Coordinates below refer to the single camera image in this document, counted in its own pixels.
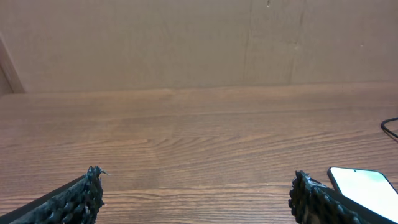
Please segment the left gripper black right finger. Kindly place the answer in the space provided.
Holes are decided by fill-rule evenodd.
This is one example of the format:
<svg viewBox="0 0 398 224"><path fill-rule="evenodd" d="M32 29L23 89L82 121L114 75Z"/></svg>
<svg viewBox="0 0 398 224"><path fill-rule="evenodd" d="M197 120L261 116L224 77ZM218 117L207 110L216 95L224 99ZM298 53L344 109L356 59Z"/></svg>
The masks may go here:
<svg viewBox="0 0 398 224"><path fill-rule="evenodd" d="M289 208L300 224L395 223L323 185L302 170L295 173L289 195Z"/></svg>

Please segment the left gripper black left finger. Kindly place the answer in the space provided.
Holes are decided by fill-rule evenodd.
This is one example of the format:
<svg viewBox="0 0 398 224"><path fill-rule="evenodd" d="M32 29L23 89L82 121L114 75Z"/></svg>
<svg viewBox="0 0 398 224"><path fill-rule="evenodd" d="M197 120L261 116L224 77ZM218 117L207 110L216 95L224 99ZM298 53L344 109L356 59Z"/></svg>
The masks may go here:
<svg viewBox="0 0 398 224"><path fill-rule="evenodd" d="M1 216L1 223L91 224L96 222L103 202L99 166L50 193Z"/></svg>

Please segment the Galaxy smartphone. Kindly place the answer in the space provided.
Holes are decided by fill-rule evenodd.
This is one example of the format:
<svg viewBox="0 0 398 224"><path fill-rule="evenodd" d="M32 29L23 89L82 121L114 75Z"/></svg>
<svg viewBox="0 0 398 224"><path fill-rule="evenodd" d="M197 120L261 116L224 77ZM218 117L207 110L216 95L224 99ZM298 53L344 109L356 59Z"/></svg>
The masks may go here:
<svg viewBox="0 0 398 224"><path fill-rule="evenodd" d="M384 174L375 170L330 167L328 176L336 191L397 223L397 191Z"/></svg>

